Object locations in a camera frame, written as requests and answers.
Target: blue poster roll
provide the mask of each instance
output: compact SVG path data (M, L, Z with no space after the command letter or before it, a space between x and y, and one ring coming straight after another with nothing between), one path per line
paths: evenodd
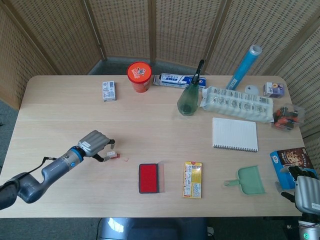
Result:
M259 55L262 53L262 47L259 45L252 45L242 60L240 66L235 71L235 74L231 78L230 82L226 86L228 90L236 90L237 86L241 82L242 78L247 74L252 64L256 61Z

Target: spiral notebook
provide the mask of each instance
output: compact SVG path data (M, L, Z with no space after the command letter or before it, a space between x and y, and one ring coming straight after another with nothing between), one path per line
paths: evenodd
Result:
M212 119L212 146L218 149L257 152L256 123L214 117Z

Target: red cup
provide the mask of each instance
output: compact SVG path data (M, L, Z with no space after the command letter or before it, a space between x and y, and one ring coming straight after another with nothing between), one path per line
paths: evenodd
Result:
M137 93L144 93L150 87L151 67L144 61L132 63L126 70L126 75Z

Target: cardboard box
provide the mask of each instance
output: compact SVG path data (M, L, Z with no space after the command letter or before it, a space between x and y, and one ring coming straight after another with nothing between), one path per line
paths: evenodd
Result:
M116 100L116 85L115 81L104 81L102 83L102 98L104 102Z
M282 98L285 95L285 86L282 83L266 82L263 85L263 95L270 98Z
M283 189L295 188L294 178L289 172L282 171L284 167L298 166L304 168L304 170L313 172L317 176L317 172L304 147L274 151L270 153L270 157Z
M161 73L153 77L153 84L158 86L168 86L185 89L192 80L193 76ZM199 90L206 88L206 78L199 78Z
M184 162L183 196L185 198L201 198L202 163Z

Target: floor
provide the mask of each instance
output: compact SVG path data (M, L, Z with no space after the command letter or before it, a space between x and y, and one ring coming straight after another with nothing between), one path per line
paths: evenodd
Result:
M140 59L109 58L99 62L91 75L125 75L127 67ZM194 69L170 63L157 62L154 74L189 74ZM18 112L0 101L0 167L3 165ZM297 217L212 217L208 224L214 228L216 240L294 240L287 238L283 228L297 224ZM0 218L0 240L94 240L99 218Z

